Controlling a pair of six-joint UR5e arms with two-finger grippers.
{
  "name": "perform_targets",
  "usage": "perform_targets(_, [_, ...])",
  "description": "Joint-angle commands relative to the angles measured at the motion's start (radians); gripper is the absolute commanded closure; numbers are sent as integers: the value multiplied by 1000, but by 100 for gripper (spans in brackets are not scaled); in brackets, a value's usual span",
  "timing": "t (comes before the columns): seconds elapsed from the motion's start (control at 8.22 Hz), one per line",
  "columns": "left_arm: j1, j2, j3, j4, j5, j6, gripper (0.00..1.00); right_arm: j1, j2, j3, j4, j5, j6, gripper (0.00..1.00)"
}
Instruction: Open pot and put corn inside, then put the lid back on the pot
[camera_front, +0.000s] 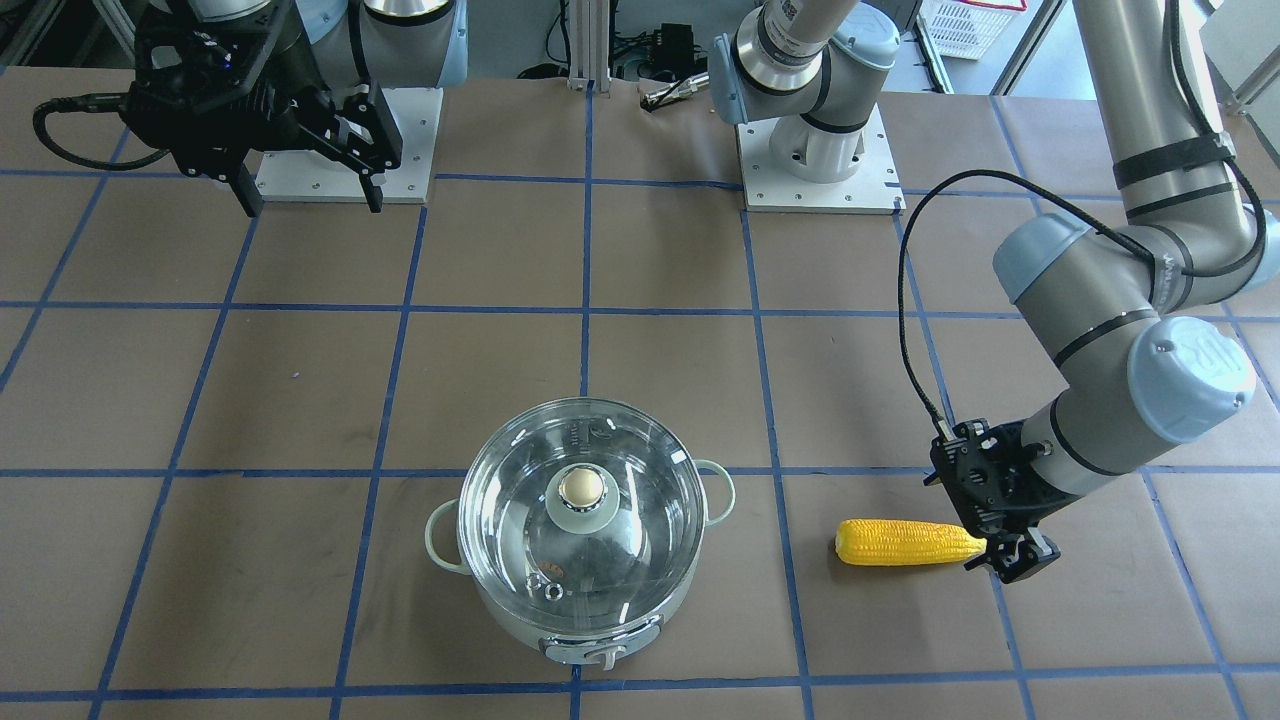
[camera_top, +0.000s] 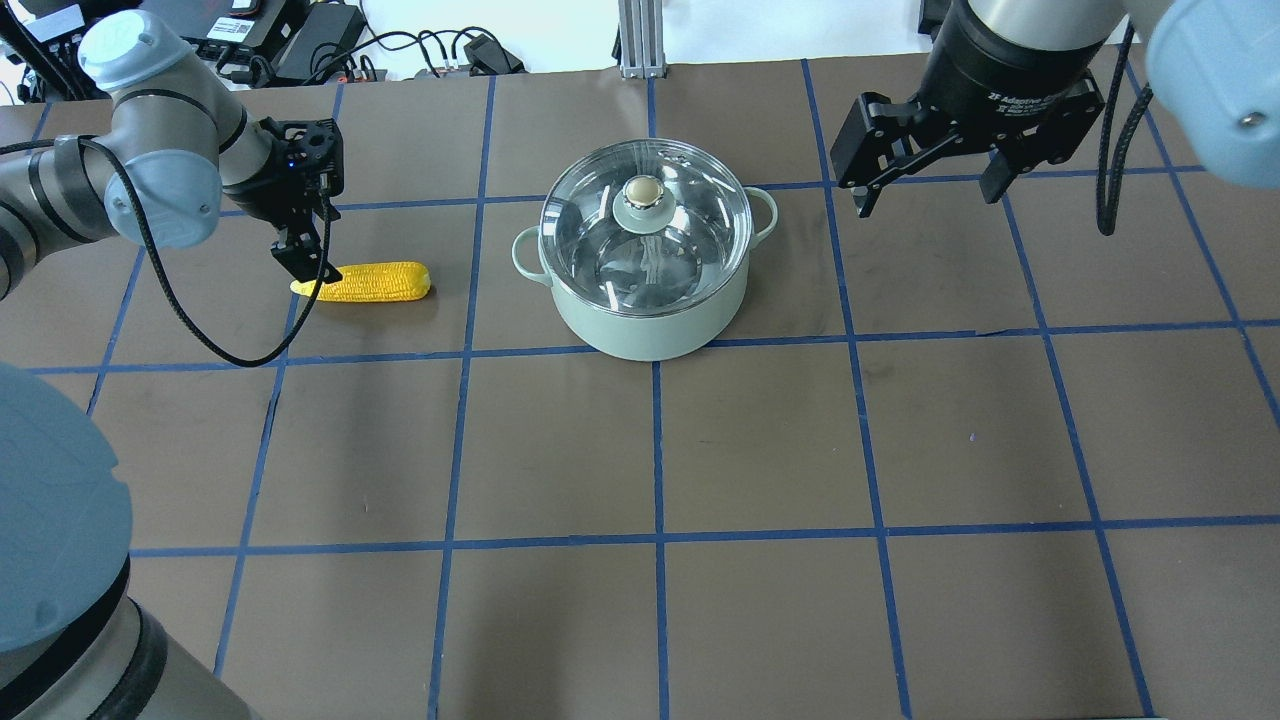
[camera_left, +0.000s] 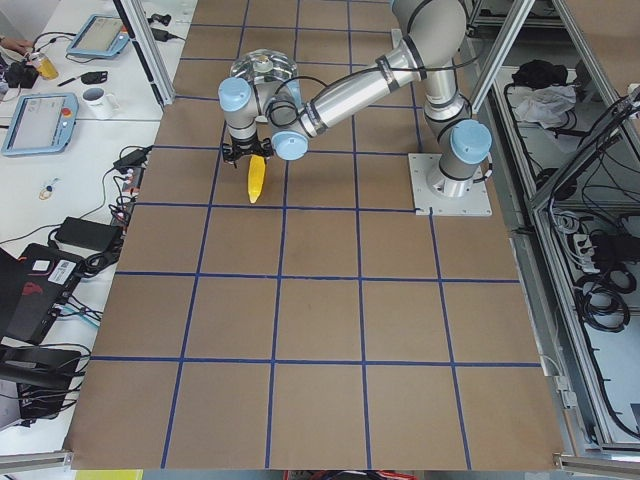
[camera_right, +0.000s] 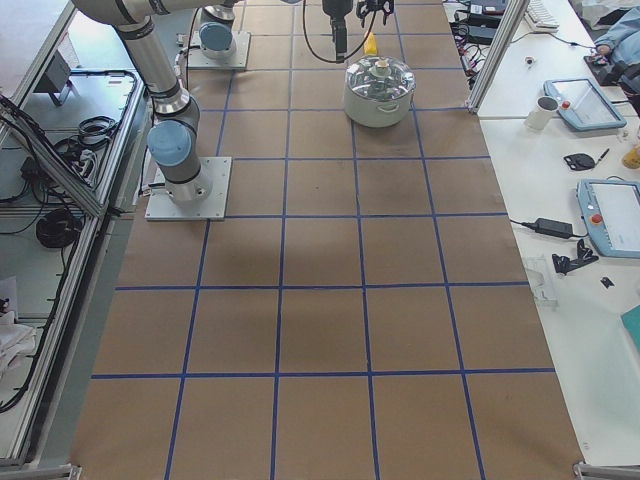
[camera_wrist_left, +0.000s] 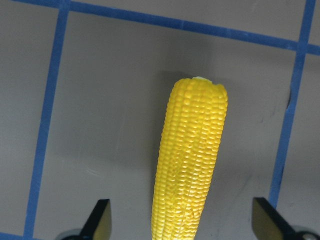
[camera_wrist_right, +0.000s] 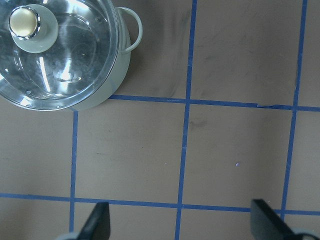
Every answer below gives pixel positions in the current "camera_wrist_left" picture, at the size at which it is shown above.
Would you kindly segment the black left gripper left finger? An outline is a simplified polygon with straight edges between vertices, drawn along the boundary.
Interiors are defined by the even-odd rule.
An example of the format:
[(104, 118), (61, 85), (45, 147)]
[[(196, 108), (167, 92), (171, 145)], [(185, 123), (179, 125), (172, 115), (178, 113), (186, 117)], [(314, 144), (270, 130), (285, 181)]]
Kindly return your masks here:
[(94, 206), (79, 236), (81, 240), (109, 240), (111, 232), (111, 202), (109, 199), (100, 199)]

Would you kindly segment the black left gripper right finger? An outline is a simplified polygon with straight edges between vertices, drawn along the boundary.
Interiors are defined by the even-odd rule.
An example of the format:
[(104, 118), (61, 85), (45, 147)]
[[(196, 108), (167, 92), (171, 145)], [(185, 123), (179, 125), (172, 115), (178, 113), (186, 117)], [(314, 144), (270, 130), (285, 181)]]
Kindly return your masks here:
[(258, 240), (296, 239), (296, 231), (264, 197), (252, 199), (251, 227)]

